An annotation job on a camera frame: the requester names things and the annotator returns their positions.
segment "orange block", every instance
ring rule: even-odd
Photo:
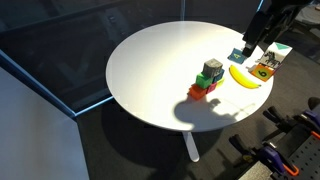
[[[201,99],[203,96],[206,95],[207,89],[202,89],[200,86],[197,84],[191,85],[189,88],[189,95],[193,97],[195,100]]]
[[[259,63],[251,72],[251,74],[262,81],[267,81],[274,74],[274,72],[275,70],[273,68]]]

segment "green block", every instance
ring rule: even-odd
[[[213,78],[207,77],[202,73],[197,75],[196,84],[200,86],[202,89],[206,89],[212,84]]]

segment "wall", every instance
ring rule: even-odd
[[[0,179],[89,179],[77,124],[0,68]]]

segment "red block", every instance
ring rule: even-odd
[[[215,90],[216,87],[217,87],[217,84],[218,84],[217,82],[212,83],[212,84],[207,88],[206,94],[209,94],[210,92],[212,92],[213,90]]]
[[[189,88],[189,95],[191,97],[193,97],[193,99],[195,100],[199,100],[201,99],[203,96],[206,95],[207,89],[202,89],[200,86],[198,86],[197,84],[193,84],[190,88]]]

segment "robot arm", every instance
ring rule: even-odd
[[[312,0],[271,0],[266,12],[258,11],[243,36],[242,54],[250,57],[259,42],[273,43],[293,23],[300,10]]]

